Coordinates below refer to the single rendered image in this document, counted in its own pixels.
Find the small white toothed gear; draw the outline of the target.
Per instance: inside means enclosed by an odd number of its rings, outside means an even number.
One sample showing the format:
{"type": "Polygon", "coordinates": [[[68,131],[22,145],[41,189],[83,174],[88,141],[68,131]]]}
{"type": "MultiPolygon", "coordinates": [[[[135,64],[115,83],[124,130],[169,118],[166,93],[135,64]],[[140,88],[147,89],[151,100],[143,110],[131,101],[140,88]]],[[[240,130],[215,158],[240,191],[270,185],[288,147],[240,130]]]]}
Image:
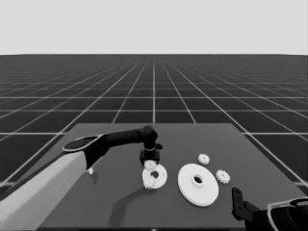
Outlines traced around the small white toothed gear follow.
{"type": "Polygon", "coordinates": [[[210,157],[204,153],[198,155],[198,162],[202,165],[208,165],[210,163],[210,157]]]}
{"type": "Polygon", "coordinates": [[[228,184],[231,179],[229,173],[223,169],[217,171],[216,177],[221,184],[228,184]]]}
{"type": "Polygon", "coordinates": [[[152,176],[146,177],[143,179],[143,186],[148,189],[152,190],[156,186],[156,179],[152,176]]]}
{"type": "Polygon", "coordinates": [[[153,160],[147,160],[144,162],[144,168],[152,171],[156,167],[157,163],[153,160]]]}

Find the white round carrier with pins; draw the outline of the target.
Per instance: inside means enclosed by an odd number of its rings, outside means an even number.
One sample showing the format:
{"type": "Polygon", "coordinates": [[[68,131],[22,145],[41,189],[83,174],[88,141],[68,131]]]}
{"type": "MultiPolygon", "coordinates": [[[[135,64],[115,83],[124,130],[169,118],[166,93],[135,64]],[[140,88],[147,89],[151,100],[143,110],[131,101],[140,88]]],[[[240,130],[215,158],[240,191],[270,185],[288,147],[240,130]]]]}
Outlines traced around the white round carrier with pins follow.
{"type": "Polygon", "coordinates": [[[156,179],[156,186],[152,190],[160,189],[167,182],[167,170],[162,165],[156,165],[152,171],[144,169],[142,171],[142,182],[144,178],[149,176],[156,179]]]}

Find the large thick white disc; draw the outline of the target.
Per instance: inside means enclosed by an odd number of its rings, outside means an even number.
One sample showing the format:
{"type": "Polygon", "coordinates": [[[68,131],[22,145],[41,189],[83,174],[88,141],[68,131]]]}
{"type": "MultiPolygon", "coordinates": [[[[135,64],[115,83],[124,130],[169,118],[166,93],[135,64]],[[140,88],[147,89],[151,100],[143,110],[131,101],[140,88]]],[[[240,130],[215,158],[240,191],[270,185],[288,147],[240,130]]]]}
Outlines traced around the large thick white disc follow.
{"type": "Polygon", "coordinates": [[[206,167],[197,164],[182,166],[177,182],[181,194],[195,206],[210,206],[218,198],[218,181],[206,167]]]}

